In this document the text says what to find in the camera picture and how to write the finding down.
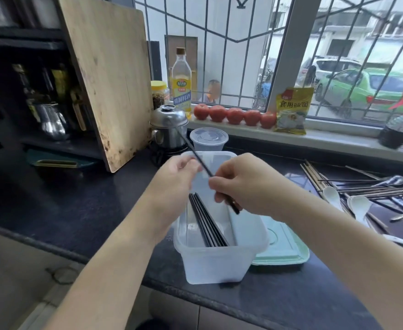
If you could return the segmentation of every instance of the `window sill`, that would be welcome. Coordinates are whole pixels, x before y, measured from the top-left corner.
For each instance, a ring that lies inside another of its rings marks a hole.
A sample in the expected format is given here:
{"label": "window sill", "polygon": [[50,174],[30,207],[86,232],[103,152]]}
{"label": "window sill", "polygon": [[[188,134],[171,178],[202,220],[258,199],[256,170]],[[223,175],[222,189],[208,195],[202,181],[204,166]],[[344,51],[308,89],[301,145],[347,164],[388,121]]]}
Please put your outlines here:
{"label": "window sill", "polygon": [[364,136],[315,129],[308,129],[306,135],[295,135],[265,130],[259,126],[231,125],[227,122],[215,123],[211,120],[199,121],[192,116],[188,128],[195,129],[200,127],[215,127],[225,131],[229,135],[265,140],[273,143],[403,162],[403,146],[398,150],[389,149],[380,145],[377,139]]}

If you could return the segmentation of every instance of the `cutting board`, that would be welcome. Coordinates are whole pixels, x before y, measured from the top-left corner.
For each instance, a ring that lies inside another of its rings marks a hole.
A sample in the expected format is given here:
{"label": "cutting board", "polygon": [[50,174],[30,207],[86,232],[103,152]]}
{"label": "cutting board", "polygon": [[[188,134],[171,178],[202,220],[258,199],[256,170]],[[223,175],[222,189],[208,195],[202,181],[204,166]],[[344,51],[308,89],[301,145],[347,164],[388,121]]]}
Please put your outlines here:
{"label": "cutting board", "polygon": [[142,11],[104,0],[58,0],[67,44],[109,171],[150,139],[153,110]]}

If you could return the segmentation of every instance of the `green car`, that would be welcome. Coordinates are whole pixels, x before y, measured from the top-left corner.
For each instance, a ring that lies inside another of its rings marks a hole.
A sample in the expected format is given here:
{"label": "green car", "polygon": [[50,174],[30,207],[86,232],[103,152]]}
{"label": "green car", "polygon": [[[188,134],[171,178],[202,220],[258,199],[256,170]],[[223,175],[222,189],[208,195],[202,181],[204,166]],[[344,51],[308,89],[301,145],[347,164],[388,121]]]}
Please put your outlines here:
{"label": "green car", "polygon": [[[402,98],[403,74],[390,72],[375,99],[374,94],[386,75],[386,70],[365,68],[356,81],[358,74],[358,69],[347,69],[333,77],[327,75],[317,86],[315,99],[329,103],[341,119],[385,122],[389,114],[381,111],[389,111],[388,108]],[[330,84],[324,96],[328,82]],[[353,85],[353,92],[348,98]],[[403,113],[403,106],[396,108],[395,112]]]}

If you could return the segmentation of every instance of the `pot lid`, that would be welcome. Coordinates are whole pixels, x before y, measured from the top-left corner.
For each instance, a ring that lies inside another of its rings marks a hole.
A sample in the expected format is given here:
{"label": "pot lid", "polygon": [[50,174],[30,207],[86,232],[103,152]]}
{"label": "pot lid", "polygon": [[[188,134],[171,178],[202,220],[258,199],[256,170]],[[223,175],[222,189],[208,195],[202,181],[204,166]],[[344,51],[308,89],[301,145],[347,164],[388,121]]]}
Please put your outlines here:
{"label": "pot lid", "polygon": [[154,110],[151,115],[150,124],[156,128],[175,128],[188,123],[188,118],[183,110],[175,105],[165,104]]}

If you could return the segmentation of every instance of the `yellow packet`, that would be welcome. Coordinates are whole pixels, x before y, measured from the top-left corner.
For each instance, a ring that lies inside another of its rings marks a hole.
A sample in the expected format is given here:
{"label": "yellow packet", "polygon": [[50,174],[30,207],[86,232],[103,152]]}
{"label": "yellow packet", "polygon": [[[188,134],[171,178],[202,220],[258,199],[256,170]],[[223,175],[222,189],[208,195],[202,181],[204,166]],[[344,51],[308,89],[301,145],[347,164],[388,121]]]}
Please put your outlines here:
{"label": "yellow packet", "polygon": [[314,88],[287,88],[276,95],[276,132],[304,135]]}

